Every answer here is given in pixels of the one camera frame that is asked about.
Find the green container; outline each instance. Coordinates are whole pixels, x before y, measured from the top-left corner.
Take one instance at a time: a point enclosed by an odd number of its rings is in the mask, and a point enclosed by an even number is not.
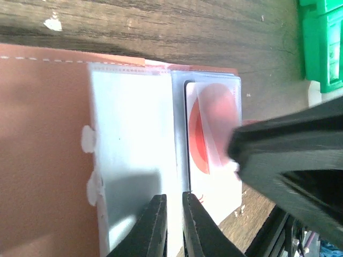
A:
[[[302,0],[306,77],[320,82],[320,92],[343,87],[343,0]],[[338,8],[319,15],[328,6]]]

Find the white debris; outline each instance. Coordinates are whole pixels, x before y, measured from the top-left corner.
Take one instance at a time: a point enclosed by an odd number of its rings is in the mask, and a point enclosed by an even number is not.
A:
[[[59,21],[56,12],[53,12],[53,16],[44,22],[44,25],[52,31],[62,31],[62,23]]]

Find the wooden surface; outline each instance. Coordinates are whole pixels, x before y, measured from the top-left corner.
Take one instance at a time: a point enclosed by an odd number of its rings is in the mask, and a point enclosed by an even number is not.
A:
[[[0,0],[0,42],[238,68],[244,119],[307,107],[296,0]],[[63,31],[43,23],[56,12]],[[244,186],[220,225],[245,251],[273,208]]]

